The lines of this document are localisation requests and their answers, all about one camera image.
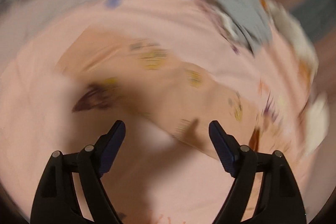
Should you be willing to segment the pink animal print bedspread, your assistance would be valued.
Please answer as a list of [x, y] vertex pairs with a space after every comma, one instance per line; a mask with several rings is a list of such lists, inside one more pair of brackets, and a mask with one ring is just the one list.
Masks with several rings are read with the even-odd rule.
[[28, 217], [53, 151], [126, 138], [102, 182], [126, 223], [210, 223], [232, 178], [217, 120], [259, 152], [283, 151], [304, 192], [304, 120], [318, 67], [298, 21], [266, 1], [271, 40], [237, 43], [207, 0], [23, 0], [1, 15], [1, 183]]

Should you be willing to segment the teal curtain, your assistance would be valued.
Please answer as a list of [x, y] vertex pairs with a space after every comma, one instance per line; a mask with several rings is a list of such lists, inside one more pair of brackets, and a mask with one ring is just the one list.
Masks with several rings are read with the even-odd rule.
[[335, 0], [304, 0], [290, 13], [298, 19], [313, 43], [335, 27]]

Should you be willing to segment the grey folded garment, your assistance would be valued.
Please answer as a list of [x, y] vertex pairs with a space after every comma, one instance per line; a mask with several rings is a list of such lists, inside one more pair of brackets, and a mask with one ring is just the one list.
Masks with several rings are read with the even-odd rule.
[[214, 0], [223, 27], [252, 54], [272, 41], [268, 15], [260, 0]]

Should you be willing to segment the white and orange plush garment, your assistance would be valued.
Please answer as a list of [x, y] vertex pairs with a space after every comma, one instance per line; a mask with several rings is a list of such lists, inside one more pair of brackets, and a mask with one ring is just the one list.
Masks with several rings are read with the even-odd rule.
[[303, 30], [301, 23], [285, 7], [273, 0], [261, 0], [261, 4], [278, 32], [292, 47], [302, 77], [310, 88], [318, 72], [319, 60], [313, 43]]

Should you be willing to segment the white folded garment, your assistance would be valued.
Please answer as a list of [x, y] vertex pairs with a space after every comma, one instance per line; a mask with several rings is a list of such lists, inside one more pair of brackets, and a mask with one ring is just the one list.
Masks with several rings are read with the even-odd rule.
[[330, 111], [327, 94], [319, 93], [314, 99], [309, 98], [303, 110], [305, 130], [304, 153], [310, 155], [325, 139], [330, 124]]

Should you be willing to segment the peach cartoon print garment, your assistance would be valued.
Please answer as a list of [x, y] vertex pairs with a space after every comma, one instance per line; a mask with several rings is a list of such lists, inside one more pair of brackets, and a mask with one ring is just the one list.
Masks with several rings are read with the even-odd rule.
[[210, 157], [211, 121], [240, 144], [258, 147], [257, 107], [151, 40], [87, 28], [56, 67], [87, 87], [74, 112], [121, 107]]

